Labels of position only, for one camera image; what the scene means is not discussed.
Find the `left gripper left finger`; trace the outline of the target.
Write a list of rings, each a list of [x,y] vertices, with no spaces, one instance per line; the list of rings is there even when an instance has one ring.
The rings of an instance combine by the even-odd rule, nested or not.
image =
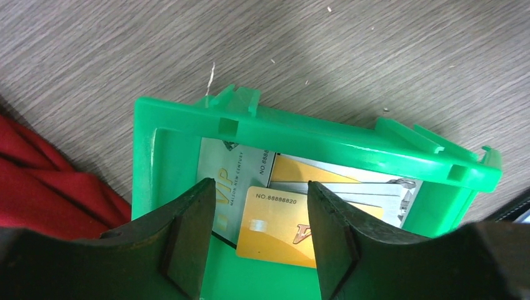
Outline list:
[[[110,231],[103,299],[199,299],[214,211],[215,181],[203,179],[171,202]]]

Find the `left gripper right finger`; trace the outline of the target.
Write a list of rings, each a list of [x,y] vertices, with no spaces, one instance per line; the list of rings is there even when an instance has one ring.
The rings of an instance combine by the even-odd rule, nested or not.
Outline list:
[[[358,266],[361,238],[389,245],[427,239],[354,207],[320,182],[309,181],[307,186],[309,225],[323,299],[334,299]]]

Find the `green plastic bin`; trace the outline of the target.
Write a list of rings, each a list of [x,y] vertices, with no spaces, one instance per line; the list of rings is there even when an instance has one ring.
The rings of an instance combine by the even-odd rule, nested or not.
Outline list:
[[[235,142],[272,153],[423,181],[404,229],[434,238],[459,225],[476,195],[498,185],[501,155],[479,156],[428,129],[380,117],[375,129],[349,126],[258,105],[260,92],[228,86],[194,105],[141,97],[134,108],[132,219],[180,196],[197,182],[203,138]],[[470,275],[442,283],[440,271],[384,289],[372,276],[361,291],[374,299],[484,299],[450,296],[474,283]],[[212,237],[200,299],[320,299],[315,269],[237,258]]]

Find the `black card holder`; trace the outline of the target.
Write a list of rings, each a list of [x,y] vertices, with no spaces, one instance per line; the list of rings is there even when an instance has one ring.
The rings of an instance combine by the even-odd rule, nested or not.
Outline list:
[[[524,193],[515,197],[503,207],[494,211],[485,221],[529,224],[529,193]]]

